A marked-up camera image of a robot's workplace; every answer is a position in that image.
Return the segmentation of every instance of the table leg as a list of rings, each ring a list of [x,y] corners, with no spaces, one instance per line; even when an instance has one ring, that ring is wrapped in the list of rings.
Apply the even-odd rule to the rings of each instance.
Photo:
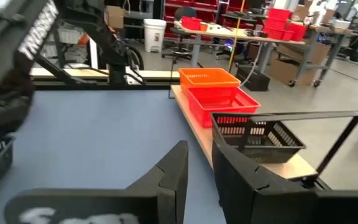
[[[273,43],[267,42],[265,46],[263,43],[260,45],[262,47],[261,53],[259,55],[259,66],[258,71],[262,74],[265,73],[266,66],[269,62],[270,56],[272,55],[273,51]]]
[[[194,41],[193,53],[191,54],[191,66],[193,68],[197,67],[198,55],[200,54],[200,45],[201,45],[201,35],[196,34],[196,39]]]
[[[320,77],[318,80],[314,82],[314,87],[320,86],[321,81],[323,81],[324,77],[326,76],[329,68],[331,67],[331,64],[333,63],[335,56],[338,54],[339,50],[341,49],[342,41],[344,40],[345,35],[338,35],[337,41],[334,46],[334,48],[331,50],[331,53],[329,54],[329,57],[326,61],[326,68],[322,69],[320,72]]]
[[[303,72],[306,70],[306,68],[308,66],[309,58],[311,56],[311,53],[313,52],[314,45],[316,44],[317,38],[319,35],[320,35],[319,32],[313,32],[312,36],[310,37],[310,40],[308,42],[308,43],[310,43],[310,45],[308,46],[308,50],[303,55],[303,59],[299,64],[298,71],[296,72],[296,77],[294,80],[291,80],[288,83],[288,85],[290,87],[295,86],[296,81],[298,81],[298,79],[300,79],[300,77],[303,75]]]

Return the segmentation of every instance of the red plastic basket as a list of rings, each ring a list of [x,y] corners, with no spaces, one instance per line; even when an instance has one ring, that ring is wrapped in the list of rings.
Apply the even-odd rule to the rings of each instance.
[[[293,31],[286,30],[283,32],[283,36],[281,37],[282,40],[291,40],[293,35]]]
[[[212,127],[211,113],[255,113],[260,104],[238,87],[190,88],[189,109],[203,128]]]
[[[281,21],[278,19],[268,18],[265,21],[265,27],[273,27],[274,29],[284,30],[287,21]]]
[[[187,29],[200,30],[201,29],[201,21],[202,21],[201,19],[197,19],[194,17],[183,16],[181,18],[181,25]]]
[[[181,91],[188,96],[189,88],[238,87],[240,80],[223,68],[179,68]]]
[[[281,21],[287,21],[290,17],[291,11],[286,9],[271,8],[268,10],[267,17],[271,19],[278,19]]]
[[[307,27],[303,25],[298,24],[287,24],[287,30],[293,31],[293,35],[291,37],[291,40],[294,41],[301,41],[303,36],[305,35]]]
[[[268,38],[281,40],[284,30],[276,30],[274,28],[265,27],[264,32],[267,34]]]

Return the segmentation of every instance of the black chair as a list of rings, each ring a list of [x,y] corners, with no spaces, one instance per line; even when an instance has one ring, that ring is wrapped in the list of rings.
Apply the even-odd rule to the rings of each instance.
[[[180,21],[183,17],[196,17],[196,10],[192,7],[180,7],[175,11],[175,20]],[[173,63],[177,63],[179,58],[191,60],[191,52],[189,49],[185,48],[183,39],[189,39],[190,34],[185,33],[183,30],[178,29],[176,27],[171,27],[171,32],[179,36],[180,42],[176,47],[170,49],[170,53],[162,53],[161,57],[165,58],[165,56],[173,57]]]

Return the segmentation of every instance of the white cable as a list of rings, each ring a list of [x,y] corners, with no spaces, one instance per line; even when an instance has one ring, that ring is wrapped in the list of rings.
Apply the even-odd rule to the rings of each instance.
[[[142,0],[139,0],[139,11],[140,11],[140,14],[142,15]]]
[[[254,65],[252,66],[251,71],[248,74],[248,77],[240,84],[240,87],[248,82],[248,79],[251,77],[252,73],[254,72],[255,67],[256,67],[256,63],[258,62],[258,59],[259,59],[260,51],[262,50],[262,47],[263,47],[263,43],[261,43],[260,46],[259,46],[258,53],[257,53],[256,58],[254,60]]]
[[[124,4],[122,4],[122,8],[125,9],[125,5],[128,3],[128,13],[131,13],[131,1],[130,0],[124,0]]]

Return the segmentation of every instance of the blue table surface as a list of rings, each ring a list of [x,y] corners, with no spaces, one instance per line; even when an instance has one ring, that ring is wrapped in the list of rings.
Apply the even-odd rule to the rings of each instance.
[[[189,145],[185,223],[225,223],[211,170],[167,91],[38,91],[0,183],[6,202],[33,188],[123,189],[179,140]]]

